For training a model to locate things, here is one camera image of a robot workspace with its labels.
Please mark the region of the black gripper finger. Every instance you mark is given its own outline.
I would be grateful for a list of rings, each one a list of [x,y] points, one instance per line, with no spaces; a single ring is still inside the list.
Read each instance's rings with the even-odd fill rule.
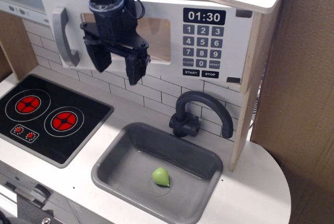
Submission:
[[[126,74],[130,85],[136,85],[146,74],[147,65],[150,63],[150,56],[147,49],[139,49],[125,57]]]
[[[87,52],[99,72],[105,71],[111,64],[111,51],[108,44],[87,44]]]

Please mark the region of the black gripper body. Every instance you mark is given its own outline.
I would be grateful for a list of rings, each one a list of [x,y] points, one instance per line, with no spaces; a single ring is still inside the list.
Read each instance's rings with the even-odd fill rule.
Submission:
[[[140,0],[89,1],[88,6],[95,22],[80,25],[85,45],[108,44],[112,53],[123,57],[148,48],[148,42],[137,33],[138,20],[145,14]]]

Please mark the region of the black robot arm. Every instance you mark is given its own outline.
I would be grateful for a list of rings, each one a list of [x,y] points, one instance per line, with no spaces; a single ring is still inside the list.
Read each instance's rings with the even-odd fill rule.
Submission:
[[[136,3],[140,0],[89,0],[88,6],[94,22],[83,22],[87,52],[99,72],[112,63],[111,54],[125,59],[126,74],[131,85],[135,85],[145,74],[150,56],[149,43],[137,33],[138,14]]]

